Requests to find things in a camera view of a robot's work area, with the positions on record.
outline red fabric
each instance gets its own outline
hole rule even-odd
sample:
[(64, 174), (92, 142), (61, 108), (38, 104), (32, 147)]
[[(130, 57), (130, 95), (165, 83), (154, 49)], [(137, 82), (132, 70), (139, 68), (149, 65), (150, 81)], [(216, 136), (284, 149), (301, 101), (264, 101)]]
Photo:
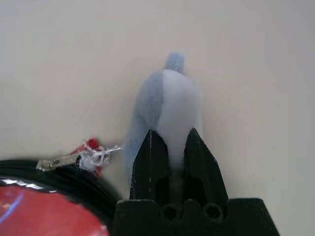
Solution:
[(88, 210), (59, 193), (0, 187), (1, 236), (109, 236)]

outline beige background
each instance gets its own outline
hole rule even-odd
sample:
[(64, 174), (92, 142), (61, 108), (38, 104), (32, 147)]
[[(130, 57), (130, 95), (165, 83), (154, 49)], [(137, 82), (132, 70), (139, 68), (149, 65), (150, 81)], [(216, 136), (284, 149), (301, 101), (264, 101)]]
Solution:
[[(1, 159), (120, 144), (171, 50), (204, 92), (228, 194), (260, 197), (283, 236), (314, 235), (312, 0), (1, 0)], [(125, 184), (122, 158), (105, 174)], [(127, 195), (126, 185), (120, 192)]]

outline zipper pull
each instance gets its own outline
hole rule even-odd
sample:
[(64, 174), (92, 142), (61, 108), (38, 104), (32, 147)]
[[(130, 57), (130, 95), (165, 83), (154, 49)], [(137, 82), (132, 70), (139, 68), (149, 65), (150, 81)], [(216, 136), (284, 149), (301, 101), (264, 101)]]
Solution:
[(36, 169), (41, 171), (53, 171), (57, 167), (67, 166), (75, 164), (80, 156), (79, 153), (75, 153), (68, 156), (62, 156), (54, 159), (39, 160)]

